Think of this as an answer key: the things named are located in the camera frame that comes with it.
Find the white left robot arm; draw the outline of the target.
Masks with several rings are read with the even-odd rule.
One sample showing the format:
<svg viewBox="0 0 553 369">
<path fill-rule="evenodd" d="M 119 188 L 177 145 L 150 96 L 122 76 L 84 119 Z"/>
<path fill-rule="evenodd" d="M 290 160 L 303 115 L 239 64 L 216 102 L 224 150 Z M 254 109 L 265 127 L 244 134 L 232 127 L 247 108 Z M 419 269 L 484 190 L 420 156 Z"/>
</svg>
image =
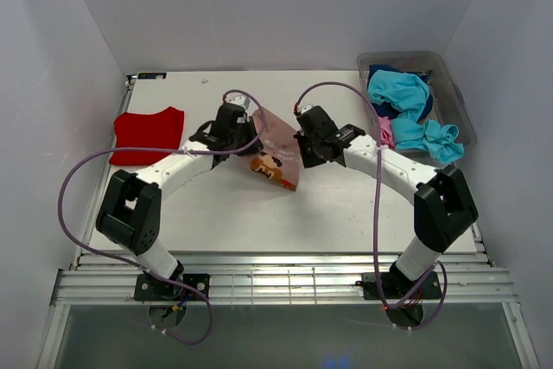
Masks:
<svg viewBox="0 0 553 369">
<path fill-rule="evenodd" d="M 145 270 L 156 274 L 154 290 L 164 299 L 183 289 L 183 267 L 159 239 L 162 203 L 176 190 L 229 158 L 236 150 L 248 156 L 261 149 L 248 114 L 250 100 L 238 95 L 222 104 L 213 121 L 204 123 L 181 147 L 134 173 L 120 169 L 111 176 L 96 229 L 128 251 Z"/>
</svg>

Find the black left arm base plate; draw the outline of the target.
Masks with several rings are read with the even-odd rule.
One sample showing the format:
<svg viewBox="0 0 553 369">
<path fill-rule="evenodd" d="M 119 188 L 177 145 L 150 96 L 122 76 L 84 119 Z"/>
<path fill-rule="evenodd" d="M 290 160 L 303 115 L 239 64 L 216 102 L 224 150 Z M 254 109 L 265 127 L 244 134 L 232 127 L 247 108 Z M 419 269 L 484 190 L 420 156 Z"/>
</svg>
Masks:
<svg viewBox="0 0 553 369">
<path fill-rule="evenodd" d="M 209 274 L 184 274 L 182 282 L 187 286 L 197 289 L 205 297 L 209 296 Z M 185 299 L 200 301 L 200 297 L 190 289 L 183 289 L 182 287 L 159 281 L 148 274 L 137 276 L 133 299 L 139 302 L 180 302 Z"/>
</svg>

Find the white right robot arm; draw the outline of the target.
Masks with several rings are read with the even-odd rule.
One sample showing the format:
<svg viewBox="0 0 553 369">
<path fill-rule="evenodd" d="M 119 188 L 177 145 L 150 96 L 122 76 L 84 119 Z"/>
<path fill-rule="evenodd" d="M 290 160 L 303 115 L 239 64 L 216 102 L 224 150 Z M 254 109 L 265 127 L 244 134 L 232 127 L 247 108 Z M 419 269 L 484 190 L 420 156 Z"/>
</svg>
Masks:
<svg viewBox="0 0 553 369">
<path fill-rule="evenodd" d="M 424 272 L 478 219 L 464 174 L 452 164 L 438 169 L 414 162 L 352 124 L 339 128 L 318 105 L 295 115 L 304 168 L 338 163 L 381 180 L 413 206 L 415 236 L 386 277 L 396 295 L 412 296 Z"/>
</svg>

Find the dusty pink t-shirt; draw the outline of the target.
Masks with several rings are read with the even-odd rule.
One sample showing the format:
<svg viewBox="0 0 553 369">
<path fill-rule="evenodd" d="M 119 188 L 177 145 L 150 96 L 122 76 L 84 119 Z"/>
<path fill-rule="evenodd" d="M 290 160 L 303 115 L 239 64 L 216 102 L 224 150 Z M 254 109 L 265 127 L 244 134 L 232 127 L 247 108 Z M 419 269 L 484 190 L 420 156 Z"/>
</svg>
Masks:
<svg viewBox="0 0 553 369">
<path fill-rule="evenodd" d="M 265 129 L 260 137 L 263 148 L 248 159 L 250 170 L 264 179 L 296 191 L 300 181 L 301 155 L 295 129 L 271 111 L 264 109 Z"/>
</svg>

